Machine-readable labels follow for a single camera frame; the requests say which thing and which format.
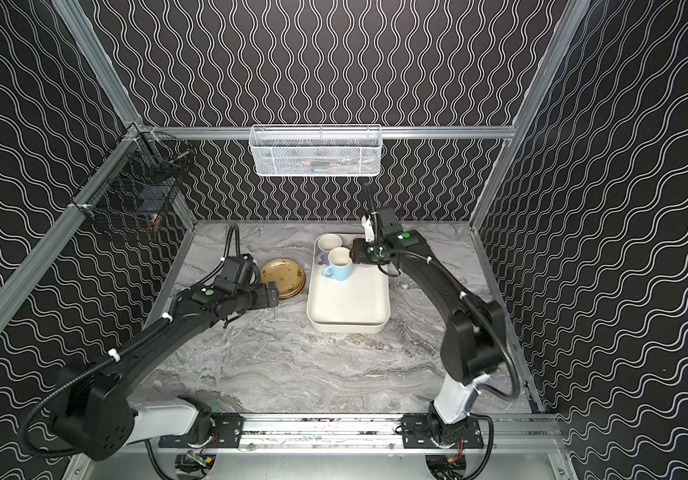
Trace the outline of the orange patterned bowl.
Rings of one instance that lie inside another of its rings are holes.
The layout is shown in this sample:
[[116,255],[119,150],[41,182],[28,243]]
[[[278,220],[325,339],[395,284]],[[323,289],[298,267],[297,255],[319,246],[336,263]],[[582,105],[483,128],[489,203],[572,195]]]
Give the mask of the orange patterned bowl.
[[352,248],[357,250],[357,249],[363,249],[367,246],[367,242],[364,238],[356,238],[352,242]]

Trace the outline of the lavender mug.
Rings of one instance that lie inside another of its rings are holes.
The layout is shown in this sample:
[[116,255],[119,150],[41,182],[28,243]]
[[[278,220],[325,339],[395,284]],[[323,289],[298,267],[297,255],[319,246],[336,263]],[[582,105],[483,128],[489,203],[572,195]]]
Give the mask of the lavender mug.
[[329,263],[330,252],[336,248],[343,246],[343,239],[340,235],[334,233],[326,233],[317,239],[316,243],[318,253],[315,257],[317,265],[327,265]]

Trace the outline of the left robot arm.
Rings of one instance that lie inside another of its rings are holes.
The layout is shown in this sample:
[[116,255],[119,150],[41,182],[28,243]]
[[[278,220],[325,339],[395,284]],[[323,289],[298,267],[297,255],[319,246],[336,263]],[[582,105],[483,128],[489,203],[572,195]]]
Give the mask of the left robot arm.
[[[128,396],[141,380],[182,345],[218,323],[228,324],[247,311],[278,304],[274,282],[234,292],[203,284],[180,291],[169,311],[105,359],[61,372],[61,384],[23,420],[18,433],[21,451],[46,459],[85,454],[100,461],[126,443],[139,441],[142,409],[133,407]],[[30,439],[30,428],[44,409],[50,411],[51,432],[67,444],[65,449],[37,447]]]

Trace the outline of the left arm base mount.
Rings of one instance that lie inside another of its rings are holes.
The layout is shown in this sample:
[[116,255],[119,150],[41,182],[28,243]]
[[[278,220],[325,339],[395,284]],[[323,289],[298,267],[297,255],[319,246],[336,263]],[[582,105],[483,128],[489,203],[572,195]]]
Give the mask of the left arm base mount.
[[157,446],[163,449],[237,448],[245,418],[237,413],[200,415],[191,429],[183,435],[162,436]]

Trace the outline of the amber glass plate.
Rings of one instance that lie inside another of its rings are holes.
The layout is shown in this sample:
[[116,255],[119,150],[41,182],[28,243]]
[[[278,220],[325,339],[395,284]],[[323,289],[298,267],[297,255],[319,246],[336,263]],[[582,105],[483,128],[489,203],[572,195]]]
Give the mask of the amber glass plate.
[[288,299],[301,292],[306,284],[302,266],[288,258],[270,260],[261,268],[263,283],[274,282],[280,299]]

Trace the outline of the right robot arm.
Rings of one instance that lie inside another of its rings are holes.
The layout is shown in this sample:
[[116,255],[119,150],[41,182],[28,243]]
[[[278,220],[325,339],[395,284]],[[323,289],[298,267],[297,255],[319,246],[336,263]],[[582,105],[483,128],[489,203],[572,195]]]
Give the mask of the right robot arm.
[[445,325],[440,354],[446,377],[430,403],[428,435],[439,445],[456,442],[473,416],[481,392],[507,401],[518,399],[522,380],[507,346],[504,309],[486,302],[458,280],[416,230],[382,242],[352,242],[356,264],[392,264],[410,277],[435,306]]

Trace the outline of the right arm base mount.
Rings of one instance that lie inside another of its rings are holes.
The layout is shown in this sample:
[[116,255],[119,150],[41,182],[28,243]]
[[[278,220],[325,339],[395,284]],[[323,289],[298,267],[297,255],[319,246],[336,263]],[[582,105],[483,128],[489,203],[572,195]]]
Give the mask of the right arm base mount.
[[479,420],[467,417],[446,424],[437,414],[406,414],[395,433],[406,449],[482,449],[484,440]]

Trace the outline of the light blue mug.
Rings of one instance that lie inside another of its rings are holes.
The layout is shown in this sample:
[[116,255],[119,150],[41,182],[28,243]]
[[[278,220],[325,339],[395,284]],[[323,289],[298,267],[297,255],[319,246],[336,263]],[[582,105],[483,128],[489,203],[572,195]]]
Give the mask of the light blue mug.
[[353,267],[350,250],[346,247],[336,247],[329,252],[328,264],[323,268],[322,275],[325,278],[346,281],[351,277]]

